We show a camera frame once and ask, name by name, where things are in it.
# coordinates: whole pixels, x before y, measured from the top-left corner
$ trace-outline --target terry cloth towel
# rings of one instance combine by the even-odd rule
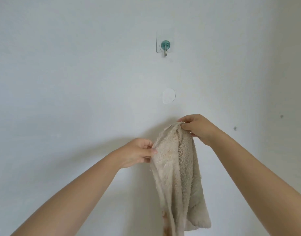
[[[184,236],[184,231],[210,228],[199,163],[191,134],[177,122],[154,143],[153,172],[164,221],[163,236]]]

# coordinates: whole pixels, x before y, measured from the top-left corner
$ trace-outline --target forearm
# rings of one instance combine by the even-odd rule
[[[45,202],[12,236],[75,235],[121,168],[110,153]]]
[[[301,235],[301,195],[222,131],[211,148],[272,236]]]

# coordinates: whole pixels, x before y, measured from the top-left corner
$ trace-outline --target right hand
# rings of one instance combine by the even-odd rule
[[[191,131],[193,137],[198,137],[208,146],[211,145],[211,140],[215,133],[220,131],[218,127],[200,114],[186,115],[180,118],[178,122],[185,122],[181,127],[184,130]]]

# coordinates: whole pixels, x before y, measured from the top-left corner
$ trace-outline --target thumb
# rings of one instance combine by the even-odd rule
[[[156,149],[141,149],[141,156],[153,156],[157,154]]]
[[[186,131],[192,131],[192,124],[190,123],[184,123],[181,124],[182,129],[186,130]]]

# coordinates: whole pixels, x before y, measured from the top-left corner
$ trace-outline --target peeled paint patch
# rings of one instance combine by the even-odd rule
[[[176,93],[173,89],[165,89],[164,92],[162,92],[162,102],[164,104],[172,103],[175,98]]]

